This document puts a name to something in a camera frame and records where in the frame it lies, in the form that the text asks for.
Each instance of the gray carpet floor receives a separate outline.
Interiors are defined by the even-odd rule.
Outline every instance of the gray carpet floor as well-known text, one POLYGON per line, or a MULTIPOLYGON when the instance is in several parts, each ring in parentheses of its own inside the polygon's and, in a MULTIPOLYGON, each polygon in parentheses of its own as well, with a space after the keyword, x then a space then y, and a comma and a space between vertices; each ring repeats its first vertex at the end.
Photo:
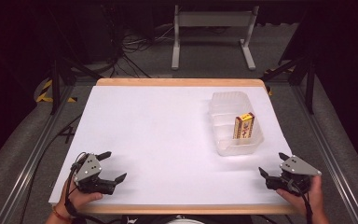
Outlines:
MULTIPOLYGON (((263 72, 277 67, 296 25, 267 25, 255 27, 250 49, 255 60, 256 70, 249 71, 241 52, 239 38, 244 31, 239 28, 228 28, 222 34, 216 34, 208 29, 189 29, 181 33, 181 61, 177 71, 171 69, 172 62, 172 33, 166 35, 163 42, 156 43, 143 51, 127 52, 140 68, 151 77, 221 77, 221 78, 258 78, 263 72)), ((109 70, 105 77, 132 77, 146 78, 135 68, 136 73, 129 65, 120 59, 115 71, 109 70)), ((266 84, 272 88, 271 102, 282 127, 283 134, 293 153, 302 157, 313 166, 321 170, 324 175, 325 210, 331 223, 358 223, 358 217, 351 212, 353 205, 358 207, 358 156, 351 142, 337 118, 334 107, 328 100, 324 88, 316 79, 314 90, 314 115, 309 115, 303 108, 303 100, 298 99, 298 92, 304 92, 304 83, 299 87, 290 86, 282 74, 266 84), (320 139, 312 129, 311 119, 317 121, 322 134, 331 149, 334 159, 344 178, 337 178, 334 170, 328 166, 329 161, 323 156, 320 139), (340 184, 344 180, 351 190, 343 192, 340 184), (345 198, 355 201, 348 203, 345 198)), ((35 97, 40 88, 35 90, 35 97)), ((54 118, 55 124, 50 130, 47 142, 53 139, 77 115, 80 115, 88 100, 92 88, 92 80, 80 78, 76 85, 69 90, 72 97, 77 97, 75 103, 65 103, 62 110, 54 118)), ((21 171, 28 161, 35 146, 45 131, 51 103, 40 102, 37 108, 28 115, 18 126, 0 151, 0 212, 13 190, 21 171)), ((76 130, 78 120, 72 125, 76 130)), ((30 199, 22 223, 44 223, 50 213, 48 198, 54 181, 58 176, 63 160, 70 146, 65 143, 66 137, 57 137, 47 148, 43 160, 40 162, 32 185, 30 199)), ((14 204, 13 212, 9 214, 7 223, 20 223, 21 212, 24 208, 26 192, 19 195, 18 203, 14 204)), ((107 221, 114 216, 98 216, 107 221)), ((278 223, 289 223, 284 216, 268 216, 278 223)), ((306 223, 305 219, 291 215, 294 223, 306 223)), ((252 216, 253 222, 267 223, 258 216, 252 216)))

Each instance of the table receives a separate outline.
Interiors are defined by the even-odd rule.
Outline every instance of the table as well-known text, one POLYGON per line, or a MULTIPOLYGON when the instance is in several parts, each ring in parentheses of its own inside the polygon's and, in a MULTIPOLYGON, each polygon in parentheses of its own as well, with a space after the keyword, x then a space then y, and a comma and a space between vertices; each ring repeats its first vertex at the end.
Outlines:
POLYGON ((110 150, 112 157, 100 162, 103 167, 100 178, 113 180, 123 173, 127 173, 127 177, 117 185, 113 195, 89 204, 81 212, 291 214, 294 208, 267 189, 258 173, 258 166, 271 175, 281 172, 277 148, 291 154, 264 83, 259 79, 103 78, 90 94, 49 202, 55 204, 59 200, 63 182, 78 153, 100 154, 110 150), (272 115, 268 122, 260 118, 265 141, 254 154, 221 157, 216 153, 205 116, 214 91, 246 91, 257 115, 263 116, 260 109, 267 111, 267 116, 272 115), (161 104, 151 104, 156 100, 161 104), (139 111, 151 111, 145 105, 153 107, 155 113, 138 117, 139 111), (122 126, 128 120, 143 129, 137 131, 133 125, 122 126), (178 135, 172 137, 167 133, 169 129, 164 129, 167 125, 174 125, 178 135), (205 134, 194 136, 193 133, 199 132, 205 134), (271 135, 276 137, 274 141, 270 141, 271 135))

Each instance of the clear plastic box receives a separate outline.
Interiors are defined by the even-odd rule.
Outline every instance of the clear plastic box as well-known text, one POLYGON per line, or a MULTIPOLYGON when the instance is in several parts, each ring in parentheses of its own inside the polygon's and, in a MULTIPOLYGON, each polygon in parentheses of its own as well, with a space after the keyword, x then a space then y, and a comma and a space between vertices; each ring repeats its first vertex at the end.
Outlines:
POLYGON ((252 154, 264 140, 257 114, 254 112, 248 96, 242 91, 215 92, 210 102, 209 114, 217 152, 221 156, 252 154), (249 112, 255 115, 252 136, 234 139, 235 118, 249 112))

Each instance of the person's right hand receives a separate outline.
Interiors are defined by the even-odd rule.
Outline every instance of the person's right hand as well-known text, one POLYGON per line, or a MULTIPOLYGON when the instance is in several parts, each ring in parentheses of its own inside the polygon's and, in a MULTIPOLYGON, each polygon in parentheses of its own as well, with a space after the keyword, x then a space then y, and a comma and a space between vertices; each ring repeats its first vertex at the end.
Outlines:
MULTIPOLYGON (((284 189, 276 190, 287 202, 292 204, 299 214, 303 217, 307 216, 307 209, 302 197, 297 197, 284 189)), ((327 216, 324 213, 324 195, 322 192, 322 178, 316 175, 311 180, 310 191, 308 192, 310 198, 310 207, 312 209, 312 221, 314 224, 329 223, 327 216)))

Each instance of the white metal stand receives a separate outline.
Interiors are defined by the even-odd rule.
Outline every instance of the white metal stand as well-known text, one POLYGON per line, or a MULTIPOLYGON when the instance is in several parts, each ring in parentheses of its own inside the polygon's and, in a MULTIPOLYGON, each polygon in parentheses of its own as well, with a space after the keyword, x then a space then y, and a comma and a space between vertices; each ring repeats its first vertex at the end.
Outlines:
POLYGON ((174 43, 172 54, 172 69, 179 69, 180 39, 179 27, 194 26, 246 26, 247 35, 240 40, 241 48, 245 60, 250 70, 255 70, 255 62, 249 50, 249 41, 252 31, 255 27, 255 19, 257 17, 258 7, 254 7, 253 11, 234 11, 234 12, 215 12, 215 11, 179 11, 179 6, 175 6, 174 15, 174 43))

